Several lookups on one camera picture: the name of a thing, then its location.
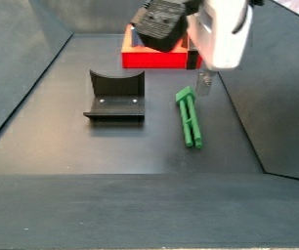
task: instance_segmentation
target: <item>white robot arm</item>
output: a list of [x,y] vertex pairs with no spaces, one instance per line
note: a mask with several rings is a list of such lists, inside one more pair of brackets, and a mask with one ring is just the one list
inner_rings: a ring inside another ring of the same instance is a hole
[[254,10],[247,0],[206,0],[188,16],[187,32],[211,71],[238,67],[248,40]]

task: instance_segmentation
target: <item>red object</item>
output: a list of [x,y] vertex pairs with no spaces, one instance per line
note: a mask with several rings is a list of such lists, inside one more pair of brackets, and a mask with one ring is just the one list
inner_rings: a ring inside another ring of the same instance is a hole
[[182,40],[170,53],[159,52],[148,47],[132,47],[132,30],[127,26],[123,43],[123,67],[186,68],[188,48],[182,47]]

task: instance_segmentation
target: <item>gray wall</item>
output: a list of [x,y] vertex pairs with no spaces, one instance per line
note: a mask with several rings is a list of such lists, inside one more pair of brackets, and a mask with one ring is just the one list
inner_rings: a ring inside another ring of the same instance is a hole
[[36,0],[0,0],[0,128],[71,35]]
[[40,0],[75,33],[123,34],[144,0]]
[[299,16],[267,1],[252,30],[223,81],[267,171],[299,178]]

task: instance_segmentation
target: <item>green tool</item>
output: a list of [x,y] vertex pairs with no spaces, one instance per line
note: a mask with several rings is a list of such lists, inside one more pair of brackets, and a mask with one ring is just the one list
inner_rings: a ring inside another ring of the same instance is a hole
[[199,127],[196,108],[195,108],[196,93],[191,86],[186,87],[176,94],[176,103],[180,105],[184,134],[186,134],[186,145],[192,146],[192,130],[196,148],[203,148],[203,136]]

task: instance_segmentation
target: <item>table surface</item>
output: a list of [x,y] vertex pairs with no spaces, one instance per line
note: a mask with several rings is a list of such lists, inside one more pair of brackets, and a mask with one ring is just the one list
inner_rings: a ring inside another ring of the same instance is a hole
[[0,174],[263,173],[216,76],[196,99],[204,148],[187,148],[176,93],[198,71],[146,69],[144,123],[91,122],[90,70],[134,75],[120,62],[122,35],[77,35],[0,135]]

